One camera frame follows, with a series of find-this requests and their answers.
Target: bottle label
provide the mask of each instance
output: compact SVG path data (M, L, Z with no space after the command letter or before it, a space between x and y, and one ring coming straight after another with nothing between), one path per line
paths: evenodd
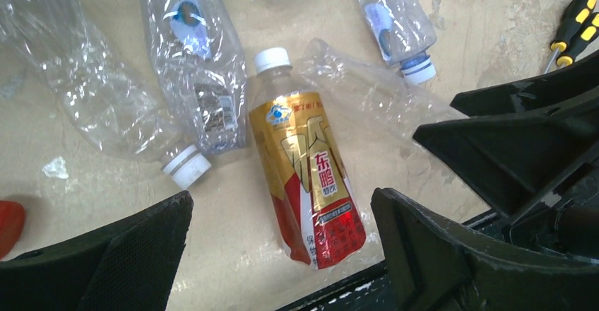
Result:
M206 19L200 10L198 0L181 0L167 14L170 27L175 37L183 44L183 50L212 59L210 39Z
M379 44L381 55L385 62L389 63L391 61L389 40L391 39L391 29L393 27L391 12L381 4L368 4L364 6L364 12L376 42Z
M297 93L249 114L281 234L292 259L333 266L366 240L318 93Z

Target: gold label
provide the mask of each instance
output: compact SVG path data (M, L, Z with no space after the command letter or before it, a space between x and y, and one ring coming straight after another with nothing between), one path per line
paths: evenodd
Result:
M273 196L284 199L286 185L297 176L312 193L314 213L350 197L318 93L281 96L251 111L249 119Z

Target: blue logo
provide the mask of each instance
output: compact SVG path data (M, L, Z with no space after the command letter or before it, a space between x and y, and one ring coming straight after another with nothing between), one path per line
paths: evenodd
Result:
M272 125L278 125L289 121L291 109L281 105L274 105L271 111L266 115L266 121Z

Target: black and yellow screwdriver handle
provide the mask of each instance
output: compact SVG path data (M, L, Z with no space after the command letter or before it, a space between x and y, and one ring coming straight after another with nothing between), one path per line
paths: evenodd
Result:
M561 23L555 34L555 39L551 41L552 51L559 50L563 52L568 48L570 39L579 31L582 23L589 17L595 9L597 0L572 0L562 14Z
M599 13L593 13L587 17L579 31L570 39L568 48L557 58L557 65L560 68L572 65L576 61L576 57L595 41L597 36L599 36Z

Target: white bottle cap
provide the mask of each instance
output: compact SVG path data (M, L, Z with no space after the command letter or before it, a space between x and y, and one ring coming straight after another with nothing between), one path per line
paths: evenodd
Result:
M437 70L434 69L434 65L430 57L428 57L418 65L412 66L409 69L401 69L401 73L407 81L417 85L436 76Z
M286 49L274 47L265 49L256 54L254 57L254 65L256 65L256 72L260 74L267 69L273 69L279 66L291 66L291 61L289 61L289 54L287 54Z
M198 148L195 145L190 145L166 164L162 171L171 175L181 189L188 189L210 167L210 163L198 151Z

